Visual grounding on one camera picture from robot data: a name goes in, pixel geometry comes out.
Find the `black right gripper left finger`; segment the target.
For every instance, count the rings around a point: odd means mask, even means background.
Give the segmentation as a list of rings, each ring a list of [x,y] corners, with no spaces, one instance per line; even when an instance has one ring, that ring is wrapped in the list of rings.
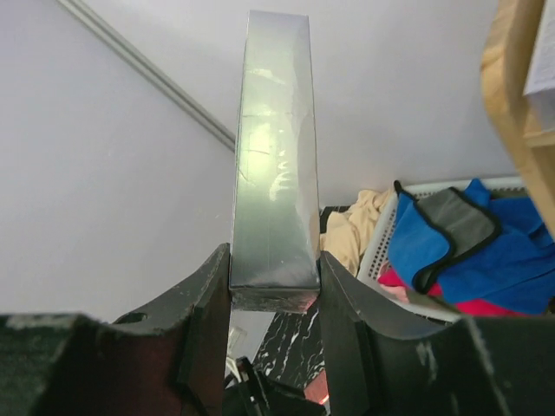
[[[4,415],[219,415],[230,248],[112,323],[83,314],[1,318]]]

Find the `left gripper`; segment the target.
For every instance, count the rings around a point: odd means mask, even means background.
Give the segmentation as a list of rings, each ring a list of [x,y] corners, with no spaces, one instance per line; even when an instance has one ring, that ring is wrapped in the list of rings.
[[[230,373],[225,377],[225,416],[322,416],[324,405],[308,400],[295,387],[270,380],[247,357],[227,358]]]

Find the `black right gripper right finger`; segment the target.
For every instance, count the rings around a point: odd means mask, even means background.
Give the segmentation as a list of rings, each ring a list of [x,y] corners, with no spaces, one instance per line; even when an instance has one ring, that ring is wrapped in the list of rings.
[[[439,325],[320,257],[318,298],[335,415],[551,415],[554,320],[462,317]]]

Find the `red 3D toothpaste box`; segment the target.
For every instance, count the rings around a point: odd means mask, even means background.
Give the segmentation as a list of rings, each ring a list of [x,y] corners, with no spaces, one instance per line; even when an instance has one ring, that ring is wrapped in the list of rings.
[[[326,372],[322,370],[304,389],[304,395],[307,400],[326,405],[329,402],[329,389],[326,378]]]

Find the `silver toothpaste box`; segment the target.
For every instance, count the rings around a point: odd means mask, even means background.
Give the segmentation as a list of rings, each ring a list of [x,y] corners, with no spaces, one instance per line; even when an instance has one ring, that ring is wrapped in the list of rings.
[[[307,16],[249,13],[235,155],[233,303],[242,310],[303,313],[321,287]]]

